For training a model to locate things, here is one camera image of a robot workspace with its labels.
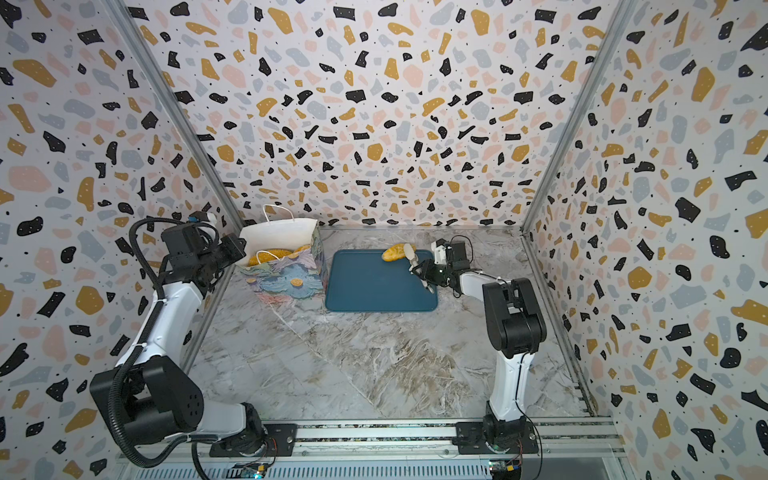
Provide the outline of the smooth oval bread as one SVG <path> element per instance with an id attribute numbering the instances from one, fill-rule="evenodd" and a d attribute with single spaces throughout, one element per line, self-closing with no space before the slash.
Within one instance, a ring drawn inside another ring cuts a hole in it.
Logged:
<path id="1" fill-rule="evenodd" d="M 395 262 L 401 259 L 406 259 L 403 251 L 403 244 L 404 243 L 398 243 L 385 250 L 381 255 L 382 260 L 385 262 Z"/>

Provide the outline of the large sesame oval loaf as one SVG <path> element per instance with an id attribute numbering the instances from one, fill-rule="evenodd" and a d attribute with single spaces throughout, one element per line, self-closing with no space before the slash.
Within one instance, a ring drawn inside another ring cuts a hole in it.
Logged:
<path id="1" fill-rule="evenodd" d="M 268 249 L 256 251 L 248 260 L 248 266 L 253 267 L 257 265 L 266 264 L 272 261 L 277 261 L 288 257 L 294 253 L 293 250 L 288 249 Z"/>

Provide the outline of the floral paper bag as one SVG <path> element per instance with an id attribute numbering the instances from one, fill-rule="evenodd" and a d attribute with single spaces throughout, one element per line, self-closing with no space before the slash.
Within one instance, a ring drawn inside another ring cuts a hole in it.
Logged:
<path id="1" fill-rule="evenodd" d="M 325 294 L 328 271 L 320 235 L 320 222 L 296 216 L 276 204 L 262 206 L 264 219 L 244 227 L 246 257 L 236 263 L 257 297 L 267 304 L 283 304 Z M 283 259 L 253 267 L 249 258 L 258 250 L 288 249 Z"/>

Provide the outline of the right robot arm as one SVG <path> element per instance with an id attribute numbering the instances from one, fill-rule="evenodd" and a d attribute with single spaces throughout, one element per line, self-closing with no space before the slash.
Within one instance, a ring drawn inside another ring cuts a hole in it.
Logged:
<path id="1" fill-rule="evenodd" d="M 502 453 L 521 447 L 532 430 L 532 422 L 522 409 L 524 387 L 547 329 L 531 281 L 507 280 L 474 268 L 467 257 L 467 241 L 466 236 L 439 239 L 431 246 L 431 259 L 420 259 L 409 244 L 403 251 L 410 273 L 426 289 L 449 288 L 483 305 L 486 332 L 497 352 L 497 362 L 481 427 L 481 445 Z"/>

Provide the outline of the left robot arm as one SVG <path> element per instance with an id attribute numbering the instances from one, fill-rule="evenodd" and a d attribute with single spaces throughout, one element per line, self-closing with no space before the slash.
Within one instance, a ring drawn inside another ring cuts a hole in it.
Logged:
<path id="1" fill-rule="evenodd" d="M 98 373 L 89 391 L 122 454 L 134 465 L 154 468 L 185 443 L 214 445 L 226 453 L 254 456 L 267 432 L 248 403 L 207 400 L 181 368 L 184 336 L 206 295 L 224 271 L 245 256 L 245 240 L 220 235 L 201 211 L 187 220 L 165 219 L 167 253 L 153 269 L 137 232 L 160 223 L 147 217 L 129 229 L 129 245 L 154 294 L 139 333 L 111 370 Z"/>

